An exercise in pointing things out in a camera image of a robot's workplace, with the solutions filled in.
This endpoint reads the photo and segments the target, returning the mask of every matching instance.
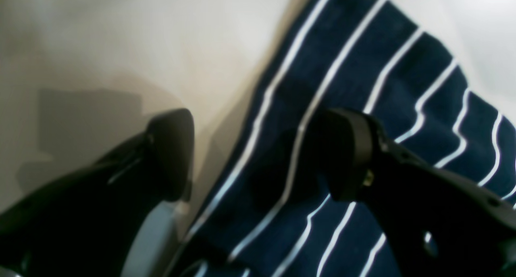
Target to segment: beige surface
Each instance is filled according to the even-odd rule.
[[[482,36],[468,32],[490,22],[472,5],[482,12],[510,0],[393,1],[443,40],[475,91],[516,119],[508,72],[516,58],[498,48],[507,60],[495,69],[476,52],[494,42],[516,46],[512,29],[494,28],[516,11],[494,14],[497,25]],[[253,84],[303,2],[0,0],[0,211],[139,132],[153,113],[179,106],[195,118],[195,211],[231,152]]]

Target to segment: striped fabric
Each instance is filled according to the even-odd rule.
[[[367,208],[334,202],[303,162],[311,119],[336,107],[374,115],[428,163],[516,202],[514,126],[439,41],[389,0],[311,0],[166,275],[399,276]]]

